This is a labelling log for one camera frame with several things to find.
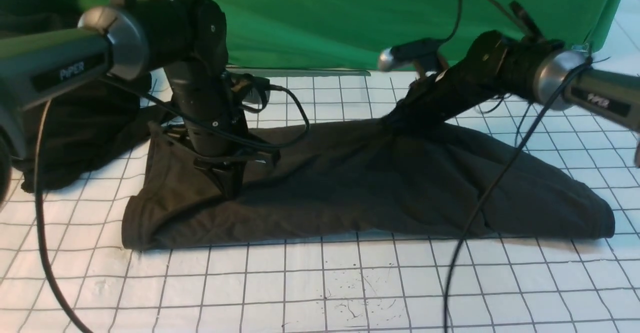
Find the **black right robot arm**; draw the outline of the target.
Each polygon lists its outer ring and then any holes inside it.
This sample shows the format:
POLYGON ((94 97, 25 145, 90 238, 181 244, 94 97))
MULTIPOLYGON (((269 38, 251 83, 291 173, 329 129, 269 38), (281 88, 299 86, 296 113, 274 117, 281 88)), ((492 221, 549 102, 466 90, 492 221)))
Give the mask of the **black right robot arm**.
POLYGON ((640 83, 631 75, 595 69, 593 60, 562 40, 547 39, 528 12, 509 4, 525 27, 522 39, 498 30, 481 33, 457 64, 441 62, 442 39, 423 38, 383 50, 377 66, 389 72, 413 64, 419 78, 387 116, 395 127, 432 127, 490 99, 512 94, 545 110, 572 106, 639 131, 640 83))

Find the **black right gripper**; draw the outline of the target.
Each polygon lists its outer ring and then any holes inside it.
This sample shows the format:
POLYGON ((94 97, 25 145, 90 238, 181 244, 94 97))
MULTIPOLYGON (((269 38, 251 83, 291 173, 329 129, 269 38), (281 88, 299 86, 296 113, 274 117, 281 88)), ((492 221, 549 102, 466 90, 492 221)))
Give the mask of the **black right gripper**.
POLYGON ((494 98, 497 82, 498 73, 459 62, 413 82, 382 125, 396 133, 429 130, 494 98))

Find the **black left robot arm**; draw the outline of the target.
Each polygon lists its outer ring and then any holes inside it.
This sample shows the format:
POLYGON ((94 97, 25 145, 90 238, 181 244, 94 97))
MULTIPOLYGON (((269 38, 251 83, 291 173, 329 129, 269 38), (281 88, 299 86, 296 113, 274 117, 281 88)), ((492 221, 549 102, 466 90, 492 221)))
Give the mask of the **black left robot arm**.
POLYGON ((277 164, 279 147, 249 131, 244 113, 251 107, 234 91, 253 90, 267 105, 275 86, 227 70, 227 18, 215 1, 109 1, 87 10, 76 28, 2 39, 2 199, 11 159, 25 156, 20 111, 96 79, 125 89, 158 68, 167 68, 177 108, 157 105, 185 121, 189 139, 178 146, 224 197, 237 196, 247 162, 277 164))

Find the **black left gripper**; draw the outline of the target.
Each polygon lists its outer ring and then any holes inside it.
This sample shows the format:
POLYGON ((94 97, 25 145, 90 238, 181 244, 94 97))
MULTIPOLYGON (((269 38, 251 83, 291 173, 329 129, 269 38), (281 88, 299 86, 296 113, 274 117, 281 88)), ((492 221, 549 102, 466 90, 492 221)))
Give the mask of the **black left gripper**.
POLYGON ((281 151, 256 148, 266 141, 250 132, 246 118, 240 118, 228 131, 249 144, 238 143, 220 137, 192 124, 166 125, 160 127, 160 141, 176 149, 194 163, 208 177, 226 200, 235 199, 242 191, 245 166, 258 162, 274 168, 281 160, 281 151))

